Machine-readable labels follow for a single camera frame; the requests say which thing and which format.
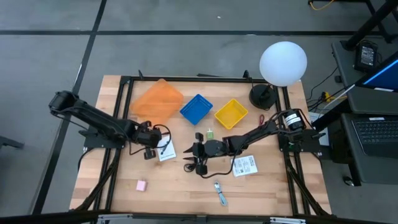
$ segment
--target white cable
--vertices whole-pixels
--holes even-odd
[[[336,100],[338,100],[340,97],[342,97],[344,94],[346,94],[348,91],[350,91],[352,88],[354,88],[354,85],[351,85],[346,91],[344,91],[342,94],[340,94],[339,96],[337,96],[334,100],[332,100],[330,103],[328,103],[326,106],[324,106],[322,109],[324,110],[326,107],[328,107],[329,105],[331,105],[333,102],[335,102]]]
[[[218,193],[218,196],[220,197],[220,203],[222,206],[227,206],[227,201],[223,195],[223,192],[221,191],[221,185],[217,181],[214,182],[214,187],[216,188],[216,191]]]

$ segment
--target yellow tray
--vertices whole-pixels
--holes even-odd
[[[248,111],[237,100],[232,99],[225,104],[214,116],[226,128],[231,129],[247,115]]]

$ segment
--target gray carpet floor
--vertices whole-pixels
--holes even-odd
[[[372,1],[377,9],[383,1]],[[316,2],[321,6],[325,2]],[[59,90],[71,90],[88,35],[5,35],[2,30],[92,30],[100,0],[0,0],[0,135],[25,143],[23,150],[0,152],[0,216],[30,213],[60,121],[47,105]],[[357,30],[370,12],[363,3],[334,2],[314,11],[307,0],[108,0],[99,30]],[[388,32],[398,30],[389,16]],[[103,75],[195,76],[197,73],[241,77],[259,73],[259,57],[271,44],[288,40],[307,54],[302,78],[308,97],[313,86],[335,68],[331,43],[349,36],[274,35],[97,35],[79,95],[95,103]],[[384,58],[398,50],[381,37]],[[334,92],[342,86],[327,80],[313,91]],[[43,212],[68,210],[84,139],[70,126]],[[341,181],[348,167],[323,163],[333,213],[339,217],[397,223],[398,186]],[[168,223],[134,220],[134,223]]]

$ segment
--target laptop screen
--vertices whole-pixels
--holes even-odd
[[[398,90],[398,60],[365,80],[363,85],[374,86],[380,90]]]

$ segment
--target white card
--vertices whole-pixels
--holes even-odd
[[[323,114],[321,114],[321,116],[319,116],[318,113],[313,113],[313,112],[309,112],[310,114],[310,122],[314,122],[316,121],[318,118],[322,117]],[[319,144],[321,146],[329,146],[329,135],[328,135],[328,128],[325,128],[324,130],[320,131],[319,133],[325,133],[324,136],[322,136],[319,139]]]
[[[233,172],[235,177],[258,172],[256,163],[254,162],[254,156],[235,158]]]
[[[159,146],[164,146],[166,145],[167,141],[170,139],[170,136],[165,136],[162,138],[162,140],[159,141],[157,144],[157,147]],[[159,156],[159,161],[165,161],[167,159],[175,158],[177,155],[175,154],[174,151],[174,146],[173,146],[173,141],[170,141],[170,143],[167,145],[166,150],[161,154],[163,151],[162,148],[157,149],[157,155]]]

